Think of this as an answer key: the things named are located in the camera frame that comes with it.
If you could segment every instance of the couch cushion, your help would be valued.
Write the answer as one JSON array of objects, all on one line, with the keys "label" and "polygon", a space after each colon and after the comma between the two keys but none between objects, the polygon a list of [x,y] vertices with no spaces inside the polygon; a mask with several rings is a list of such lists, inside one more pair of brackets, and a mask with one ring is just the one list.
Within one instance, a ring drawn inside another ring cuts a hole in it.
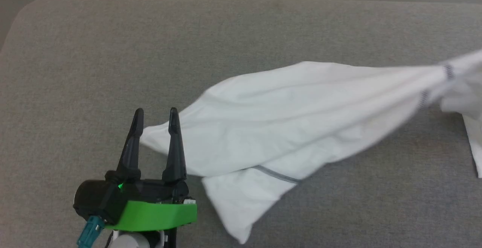
[{"label": "couch cushion", "polygon": [[[138,107],[155,125],[220,80],[299,61],[436,63],[482,47],[481,26],[478,5],[37,0],[0,53],[0,247],[74,246],[76,188],[116,166]],[[164,165],[141,149],[143,177]],[[179,247],[238,246],[198,179],[188,184],[199,215]],[[478,247],[481,185],[461,116],[433,107],[303,181],[246,247]]]}]

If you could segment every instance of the cloth fold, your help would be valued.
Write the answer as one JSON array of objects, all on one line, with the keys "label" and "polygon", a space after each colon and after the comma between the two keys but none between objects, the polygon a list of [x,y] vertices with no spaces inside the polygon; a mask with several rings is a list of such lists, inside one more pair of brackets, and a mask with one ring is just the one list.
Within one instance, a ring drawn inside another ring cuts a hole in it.
[{"label": "cloth fold", "polygon": [[[301,62],[232,77],[181,111],[186,166],[204,177],[227,231],[246,243],[253,223],[298,181],[376,144],[439,99],[444,111],[478,124],[470,144],[482,149],[482,51],[433,66]],[[166,154],[169,138],[164,123],[145,128],[141,143]],[[474,158],[478,169],[482,157]]]}]

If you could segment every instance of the white towel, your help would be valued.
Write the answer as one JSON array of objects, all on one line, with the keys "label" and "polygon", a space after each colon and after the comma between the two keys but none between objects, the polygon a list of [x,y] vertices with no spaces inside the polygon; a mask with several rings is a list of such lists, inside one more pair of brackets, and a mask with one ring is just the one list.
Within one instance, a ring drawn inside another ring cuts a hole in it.
[{"label": "white towel", "polygon": [[[224,227],[245,243],[298,181],[379,142],[441,97],[444,111],[464,113],[480,133],[482,51],[434,66],[301,62],[232,77],[180,113],[188,174],[204,176]],[[164,123],[145,128],[141,142],[166,154],[169,139]],[[482,135],[471,140],[479,142]]]}]

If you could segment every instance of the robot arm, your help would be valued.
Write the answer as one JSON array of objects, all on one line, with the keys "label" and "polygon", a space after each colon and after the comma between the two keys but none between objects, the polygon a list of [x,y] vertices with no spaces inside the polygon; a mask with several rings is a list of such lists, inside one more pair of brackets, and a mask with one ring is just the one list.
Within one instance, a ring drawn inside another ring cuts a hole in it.
[{"label": "robot arm", "polygon": [[197,207],[188,197],[185,183],[186,161],[177,109],[170,111],[171,142],[161,180],[141,180],[138,154],[142,131],[143,110],[139,108],[117,169],[107,171],[105,180],[87,180],[77,189],[73,207],[87,221],[77,241],[79,248],[90,248],[104,228],[118,231],[118,236],[112,236],[112,248],[136,242],[142,248],[145,240],[149,245],[146,248],[175,248],[177,227],[195,222]]}]

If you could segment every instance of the black object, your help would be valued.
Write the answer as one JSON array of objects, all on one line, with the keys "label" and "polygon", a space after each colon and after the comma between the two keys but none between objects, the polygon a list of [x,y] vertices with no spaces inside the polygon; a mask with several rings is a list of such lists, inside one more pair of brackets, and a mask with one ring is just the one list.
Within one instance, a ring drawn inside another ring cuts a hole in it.
[{"label": "black object", "polygon": [[105,244],[104,248],[109,248],[110,241],[112,240],[112,236],[114,236],[114,231],[110,232],[109,237],[107,238],[107,243]]},{"label": "black object", "polygon": [[141,232],[141,235],[143,235],[146,240],[148,240],[149,246],[151,248],[155,248],[157,243],[160,241],[160,233],[158,231],[146,231],[146,232]]},{"label": "black object", "polygon": [[[73,207],[79,216],[85,220],[90,216],[99,216],[106,224],[115,225],[128,200],[182,204],[188,197],[189,189],[184,182],[187,178],[186,161],[177,109],[171,108],[169,115],[171,141],[161,180],[140,179],[139,139],[142,131],[143,110],[139,108],[134,114],[117,169],[107,171],[103,181],[87,180],[77,188]],[[176,232],[176,228],[166,231],[168,238],[164,247],[175,248]]]}]

